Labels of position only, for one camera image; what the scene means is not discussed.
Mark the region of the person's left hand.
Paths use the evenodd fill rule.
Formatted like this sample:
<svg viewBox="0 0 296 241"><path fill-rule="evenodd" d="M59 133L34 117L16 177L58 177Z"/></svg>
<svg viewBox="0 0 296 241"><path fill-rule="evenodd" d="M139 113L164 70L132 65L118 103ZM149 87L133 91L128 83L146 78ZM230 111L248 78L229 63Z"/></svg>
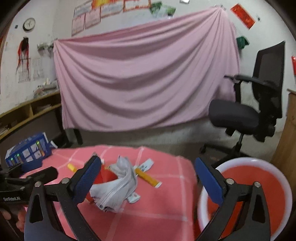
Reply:
<svg viewBox="0 0 296 241"><path fill-rule="evenodd" d="M24 206L13 205L9 211L1 208L1 213L4 216L5 220L13 219L15 221L16 227L20 230L20 232L24 233L27 213Z"/></svg>

